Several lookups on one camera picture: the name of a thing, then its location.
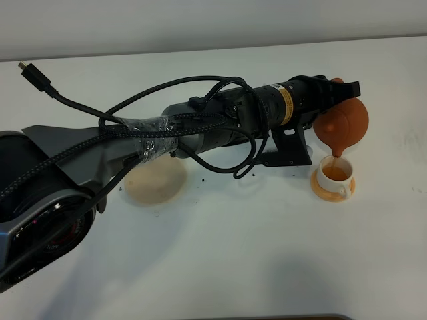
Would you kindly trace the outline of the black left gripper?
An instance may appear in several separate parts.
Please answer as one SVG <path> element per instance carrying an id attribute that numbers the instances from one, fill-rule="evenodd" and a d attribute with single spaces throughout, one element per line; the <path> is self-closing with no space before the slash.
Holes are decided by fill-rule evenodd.
<path id="1" fill-rule="evenodd" d="M 341 83 L 328 80 L 323 75 L 296 76 L 286 82 L 291 93 L 293 112 L 288 123 L 290 127 L 310 126 L 318 115 L 331 107 L 360 96 L 360 83 Z"/>

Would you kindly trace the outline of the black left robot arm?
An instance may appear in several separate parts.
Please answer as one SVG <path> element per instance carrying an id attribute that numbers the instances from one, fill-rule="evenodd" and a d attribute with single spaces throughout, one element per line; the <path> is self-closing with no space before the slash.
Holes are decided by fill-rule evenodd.
<path id="1" fill-rule="evenodd" d="M 235 179 L 258 164 L 309 165 L 304 131 L 360 97 L 358 82 L 323 75 L 298 75 L 257 88 L 239 77 L 211 76 L 214 86 L 204 96 L 139 120 L 117 113 L 198 77 L 157 85 L 102 112 L 62 96 L 34 66 L 23 76 L 99 122 L 86 129 L 35 125 L 1 133 L 2 291 L 80 244 L 96 214 L 105 211 L 109 192 L 137 165 L 170 154 Z"/>

